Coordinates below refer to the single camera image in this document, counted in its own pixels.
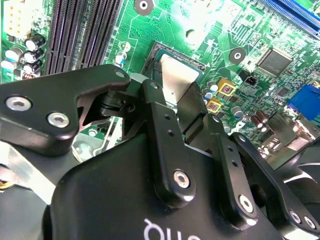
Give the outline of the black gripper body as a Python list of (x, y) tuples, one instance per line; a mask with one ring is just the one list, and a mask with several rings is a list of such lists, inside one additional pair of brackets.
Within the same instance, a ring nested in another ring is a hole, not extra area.
[(156, 195), (145, 134), (71, 169), (57, 184), (50, 206), (54, 240), (278, 240), (260, 216), (235, 229), (223, 216), (214, 161), (185, 147), (196, 181), (194, 200), (181, 209)]

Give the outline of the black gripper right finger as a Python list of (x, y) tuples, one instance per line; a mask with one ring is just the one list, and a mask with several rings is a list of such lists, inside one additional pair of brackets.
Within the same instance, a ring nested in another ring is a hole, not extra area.
[(185, 143), (213, 157), (217, 194), (224, 216), (237, 229), (256, 223), (259, 211), (283, 237), (317, 237), (320, 225), (243, 134), (226, 134), (222, 121), (206, 110), (192, 83), (178, 102)]

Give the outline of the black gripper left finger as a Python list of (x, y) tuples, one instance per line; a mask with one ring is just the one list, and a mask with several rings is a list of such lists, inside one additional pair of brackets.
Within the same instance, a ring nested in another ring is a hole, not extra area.
[(156, 194), (171, 208), (196, 195), (175, 112), (159, 83), (145, 79), (137, 93), (130, 76), (112, 64), (2, 84), (0, 162), (50, 205), (56, 185), (36, 160), (70, 154), (77, 134), (108, 117), (127, 120), (123, 139), (147, 129)]

